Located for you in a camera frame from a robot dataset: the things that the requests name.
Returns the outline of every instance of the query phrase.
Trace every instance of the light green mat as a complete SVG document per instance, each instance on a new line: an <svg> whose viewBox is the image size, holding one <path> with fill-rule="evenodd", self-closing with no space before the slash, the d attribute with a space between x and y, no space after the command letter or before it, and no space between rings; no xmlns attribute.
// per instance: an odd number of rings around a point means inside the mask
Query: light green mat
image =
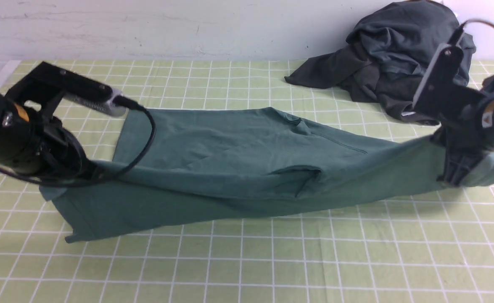
<svg viewBox="0 0 494 303"><path fill-rule="evenodd" d="M435 130L389 121L342 90L286 84L300 61L51 62L147 107L272 106L397 142ZM1 92L36 64L21 63ZM470 85L491 73L494 61L474 62ZM56 115L89 156L112 157L123 119L68 102ZM91 243L66 244L70 233L37 187L0 175L0 303L494 303L494 186Z"/></svg>

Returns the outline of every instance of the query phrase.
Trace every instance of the grid pattern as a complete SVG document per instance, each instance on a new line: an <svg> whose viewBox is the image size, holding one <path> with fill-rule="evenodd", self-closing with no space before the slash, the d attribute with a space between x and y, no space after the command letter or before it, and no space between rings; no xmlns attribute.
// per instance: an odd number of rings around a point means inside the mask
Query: grid pattern
<svg viewBox="0 0 494 303"><path fill-rule="evenodd" d="M39 62L20 63L6 89ZM387 119L339 89L290 86L301 61L52 61L150 108L272 106L402 142L432 127ZM470 86L494 74L475 61ZM93 159L123 119L63 101L56 111ZM37 188L0 175L0 303L494 303L494 186L395 197L268 219L171 226L66 244Z"/></svg>

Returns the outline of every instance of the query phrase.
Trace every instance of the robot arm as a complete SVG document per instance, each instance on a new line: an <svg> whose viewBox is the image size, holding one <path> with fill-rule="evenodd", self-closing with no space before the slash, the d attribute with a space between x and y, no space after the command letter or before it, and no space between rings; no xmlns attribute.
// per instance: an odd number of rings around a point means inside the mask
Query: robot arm
<svg viewBox="0 0 494 303"><path fill-rule="evenodd" d="M144 112L152 127L148 143L131 164L108 174L87 158L77 139L53 115L62 99L111 117L122 116L127 109ZM27 101L41 108L26 106ZM0 94L0 172L24 182L66 188L113 180L142 159L154 136L155 122L143 106L115 88L49 63L40 63L5 96Z"/></svg>
<svg viewBox="0 0 494 303"><path fill-rule="evenodd" d="M445 167L439 181L459 186L466 175L489 152L494 152L494 75L486 78L481 90L454 84L463 59L457 46L463 23L447 44L439 46L413 99L414 111L441 123L432 140L445 147Z"/></svg>

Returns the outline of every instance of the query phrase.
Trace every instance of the cable connector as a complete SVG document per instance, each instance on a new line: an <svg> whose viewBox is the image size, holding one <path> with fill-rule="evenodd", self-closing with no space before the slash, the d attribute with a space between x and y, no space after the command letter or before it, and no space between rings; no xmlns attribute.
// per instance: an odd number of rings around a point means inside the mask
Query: cable connector
<svg viewBox="0 0 494 303"><path fill-rule="evenodd" d="M131 100L130 98L126 98L122 95L116 96L116 98L114 98L114 101L112 102L116 106L122 106L126 109L132 109L134 111L142 112L145 110L145 108L142 105L138 104L136 101Z"/></svg>

